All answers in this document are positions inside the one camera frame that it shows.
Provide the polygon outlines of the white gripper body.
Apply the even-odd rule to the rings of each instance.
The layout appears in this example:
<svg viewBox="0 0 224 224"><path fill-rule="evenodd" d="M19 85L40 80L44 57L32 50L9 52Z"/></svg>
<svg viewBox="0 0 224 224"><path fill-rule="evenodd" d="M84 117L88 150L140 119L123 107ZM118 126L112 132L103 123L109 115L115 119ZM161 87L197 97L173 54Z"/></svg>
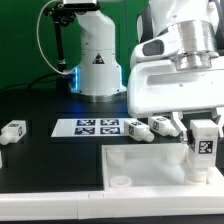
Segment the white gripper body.
<svg viewBox="0 0 224 224"><path fill-rule="evenodd" d="M128 81L127 105L134 118L223 107L224 60L214 59L209 69L181 71L170 60L137 64Z"/></svg>

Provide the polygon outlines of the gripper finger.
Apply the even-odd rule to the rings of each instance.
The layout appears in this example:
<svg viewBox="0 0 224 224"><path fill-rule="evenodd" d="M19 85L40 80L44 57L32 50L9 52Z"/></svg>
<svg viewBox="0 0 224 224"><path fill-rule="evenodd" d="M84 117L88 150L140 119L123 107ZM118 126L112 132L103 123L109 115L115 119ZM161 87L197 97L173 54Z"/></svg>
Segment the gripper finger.
<svg viewBox="0 0 224 224"><path fill-rule="evenodd" d="M171 123L178 131L181 142L186 143L188 141L187 128L182 123L182 119L183 119L183 114L181 112L175 111L171 113Z"/></svg>
<svg viewBox="0 0 224 224"><path fill-rule="evenodd" d="M219 136L224 137L224 107L216 107L212 110L212 117L218 126Z"/></svg>

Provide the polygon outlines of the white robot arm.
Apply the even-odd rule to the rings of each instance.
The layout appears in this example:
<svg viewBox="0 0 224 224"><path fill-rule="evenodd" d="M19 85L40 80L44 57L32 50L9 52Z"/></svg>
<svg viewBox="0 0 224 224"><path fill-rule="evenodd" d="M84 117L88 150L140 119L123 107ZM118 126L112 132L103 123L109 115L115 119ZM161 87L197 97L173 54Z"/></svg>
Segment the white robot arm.
<svg viewBox="0 0 224 224"><path fill-rule="evenodd" d="M151 0L140 19L127 88L134 118L168 115L183 139L187 113L210 112L224 137L224 56L216 33L221 0Z"/></svg>

